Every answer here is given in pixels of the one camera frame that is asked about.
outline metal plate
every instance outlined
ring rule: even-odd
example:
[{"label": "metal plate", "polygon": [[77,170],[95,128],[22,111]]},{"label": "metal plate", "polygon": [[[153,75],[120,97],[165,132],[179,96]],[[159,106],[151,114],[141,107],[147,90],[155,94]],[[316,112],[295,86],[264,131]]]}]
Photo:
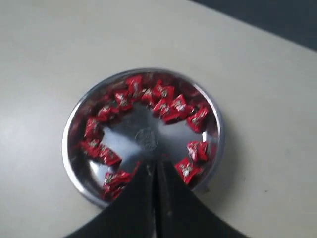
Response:
[{"label": "metal plate", "polygon": [[206,131],[197,134],[186,121],[165,125],[152,115],[146,106],[134,103],[133,111],[126,114],[120,123],[104,127],[103,142],[121,158],[119,169],[131,172],[137,161],[143,158],[168,158],[177,163],[188,156],[186,145],[192,140],[209,143],[209,160],[204,165],[204,172],[192,183],[192,189],[206,186],[213,175],[223,153],[223,122],[214,100],[200,86],[188,77],[165,69],[141,68],[129,70],[111,76],[86,93],[73,109],[62,139],[63,162],[72,183],[91,202],[105,208],[109,202],[101,199],[105,173],[112,168],[85,158],[75,145],[82,140],[87,116],[97,100],[110,88],[120,88],[124,79],[135,74],[155,85],[158,79],[175,87],[175,95],[184,94],[194,102],[203,101],[211,112],[208,116]]}]

